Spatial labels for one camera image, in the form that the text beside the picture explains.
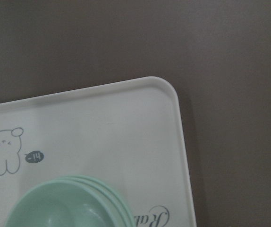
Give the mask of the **cream serving tray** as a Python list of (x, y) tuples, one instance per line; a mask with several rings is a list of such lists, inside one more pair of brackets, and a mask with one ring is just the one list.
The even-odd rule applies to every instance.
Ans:
[(0, 104), (0, 130), (20, 127), (20, 169), (0, 176), (0, 227), (32, 187), (89, 175), (115, 188), (139, 227), (194, 227), (178, 96), (159, 77)]

